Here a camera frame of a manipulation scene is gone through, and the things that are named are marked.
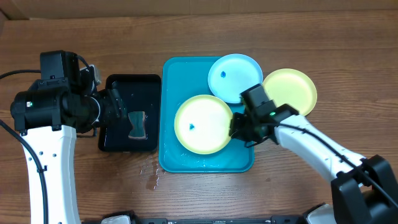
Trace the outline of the yellow plate with blue stain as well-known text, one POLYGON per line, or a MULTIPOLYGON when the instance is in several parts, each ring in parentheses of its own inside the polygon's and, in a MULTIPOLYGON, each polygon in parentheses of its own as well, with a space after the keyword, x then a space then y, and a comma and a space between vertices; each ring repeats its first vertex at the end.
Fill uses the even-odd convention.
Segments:
POLYGON ((262 83, 265 93, 276 107, 290 105, 301 115, 308 115, 317 103, 314 82, 303 72, 282 68, 265 77, 262 83))

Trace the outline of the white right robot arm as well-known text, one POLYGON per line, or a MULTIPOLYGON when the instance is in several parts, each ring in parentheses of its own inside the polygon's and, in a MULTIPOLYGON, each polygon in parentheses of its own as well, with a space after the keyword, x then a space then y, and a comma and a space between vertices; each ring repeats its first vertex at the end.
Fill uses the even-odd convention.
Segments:
POLYGON ((271 139, 330 184, 333 203, 311 209, 306 223, 397 223, 397 179, 388 161, 339 145, 291 106, 246 108, 233 115, 229 134, 253 146, 271 139))

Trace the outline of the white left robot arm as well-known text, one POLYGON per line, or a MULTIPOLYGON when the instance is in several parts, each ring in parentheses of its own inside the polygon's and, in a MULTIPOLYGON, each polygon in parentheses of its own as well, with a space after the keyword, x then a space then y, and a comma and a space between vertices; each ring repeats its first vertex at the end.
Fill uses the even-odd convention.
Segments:
POLYGON ((29 176, 31 223, 80 223, 74 153, 78 134, 126 117, 117 90, 97 91, 94 65, 41 68, 11 105, 29 176))

